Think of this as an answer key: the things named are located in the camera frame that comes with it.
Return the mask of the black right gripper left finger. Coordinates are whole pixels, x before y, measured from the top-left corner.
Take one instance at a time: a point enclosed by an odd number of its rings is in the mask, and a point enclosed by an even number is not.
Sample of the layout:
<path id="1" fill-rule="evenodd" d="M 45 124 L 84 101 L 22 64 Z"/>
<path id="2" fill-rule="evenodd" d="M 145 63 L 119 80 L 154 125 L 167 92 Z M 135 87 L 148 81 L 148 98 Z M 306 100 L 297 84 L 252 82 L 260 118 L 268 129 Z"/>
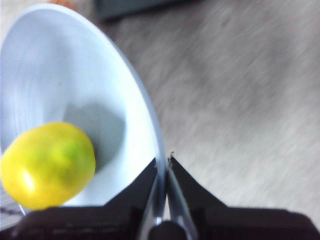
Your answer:
<path id="1" fill-rule="evenodd" d="M 102 206 L 50 207 L 0 232 L 2 240 L 133 240 L 156 179 L 152 160 L 124 190 Z"/>

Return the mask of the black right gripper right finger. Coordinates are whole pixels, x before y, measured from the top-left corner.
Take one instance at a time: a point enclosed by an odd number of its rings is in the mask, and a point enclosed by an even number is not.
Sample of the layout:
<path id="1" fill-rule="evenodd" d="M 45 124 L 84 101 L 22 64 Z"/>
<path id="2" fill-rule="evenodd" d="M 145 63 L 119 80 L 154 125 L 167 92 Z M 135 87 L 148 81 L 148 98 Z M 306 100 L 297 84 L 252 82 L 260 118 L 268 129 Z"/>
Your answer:
<path id="1" fill-rule="evenodd" d="M 173 157 L 168 159 L 182 208 L 200 240 L 318 240 L 305 215 L 286 209 L 231 207 L 202 187 Z"/>

